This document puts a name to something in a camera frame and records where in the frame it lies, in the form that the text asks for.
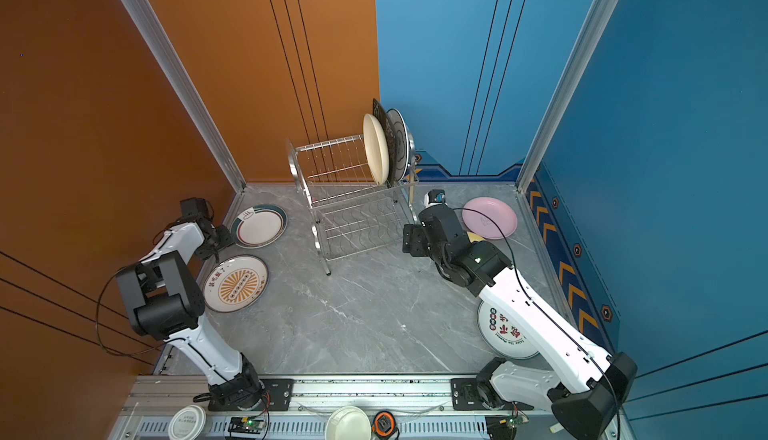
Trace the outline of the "black square floral plate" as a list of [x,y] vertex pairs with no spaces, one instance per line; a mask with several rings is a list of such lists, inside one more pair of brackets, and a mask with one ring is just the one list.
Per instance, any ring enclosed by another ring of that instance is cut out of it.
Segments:
[[380,102],[376,98],[372,100],[372,109],[373,109],[373,115],[377,118],[377,120],[379,121],[379,123],[383,128],[386,143],[387,143],[388,158],[389,158],[389,173],[387,177],[387,183],[394,184],[396,182],[396,179],[395,179],[396,143],[395,143],[394,131],[392,129],[389,118],[387,117],[387,114],[383,106],[380,104]]

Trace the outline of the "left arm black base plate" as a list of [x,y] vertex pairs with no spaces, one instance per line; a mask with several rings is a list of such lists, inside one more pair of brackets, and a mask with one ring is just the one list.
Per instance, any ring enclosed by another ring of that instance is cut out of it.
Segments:
[[287,412],[290,407],[294,380],[291,378],[267,378],[261,380],[259,394],[236,393],[227,399],[211,395],[207,404],[210,412],[262,411]]

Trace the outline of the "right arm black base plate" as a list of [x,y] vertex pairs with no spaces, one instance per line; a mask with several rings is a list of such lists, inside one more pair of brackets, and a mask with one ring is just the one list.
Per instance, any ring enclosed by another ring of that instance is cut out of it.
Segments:
[[532,411],[533,406],[503,400],[488,382],[476,378],[453,378],[450,381],[453,409],[456,411]]

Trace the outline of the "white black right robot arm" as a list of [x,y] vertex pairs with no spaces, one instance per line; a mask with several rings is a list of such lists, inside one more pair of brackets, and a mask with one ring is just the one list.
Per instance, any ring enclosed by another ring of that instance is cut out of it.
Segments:
[[471,242],[445,204],[422,210],[416,222],[404,225],[402,249],[430,258],[441,277],[509,319],[547,361],[546,370],[501,358],[489,362],[476,376],[486,405],[523,403],[549,410],[576,439],[598,439],[610,425],[619,425],[636,363],[580,333],[534,291],[511,255],[488,241]]

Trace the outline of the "cream beige round plate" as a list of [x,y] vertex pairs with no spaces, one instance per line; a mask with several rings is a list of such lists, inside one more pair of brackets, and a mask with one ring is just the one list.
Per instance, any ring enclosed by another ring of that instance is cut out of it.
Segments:
[[381,123],[371,114],[363,118],[363,140],[372,178],[379,185],[385,184],[389,175],[388,145]]

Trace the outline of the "silver wire dish rack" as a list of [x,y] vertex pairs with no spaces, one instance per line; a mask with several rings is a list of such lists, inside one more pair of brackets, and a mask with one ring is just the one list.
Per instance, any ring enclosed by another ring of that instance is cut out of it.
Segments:
[[324,272],[331,263],[402,240],[402,227],[416,220],[410,171],[402,181],[377,184],[361,135],[304,146],[286,142],[297,192],[311,216],[313,244]]

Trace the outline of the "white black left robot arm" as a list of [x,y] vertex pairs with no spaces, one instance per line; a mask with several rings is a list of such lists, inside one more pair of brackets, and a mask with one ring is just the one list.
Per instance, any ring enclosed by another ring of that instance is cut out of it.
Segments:
[[266,388],[205,315],[203,291],[188,268],[191,258],[216,256],[234,240],[226,227],[213,223],[205,199],[185,199],[180,208],[153,249],[116,273],[126,316],[135,333],[172,344],[203,372],[210,410],[256,409],[264,404]]

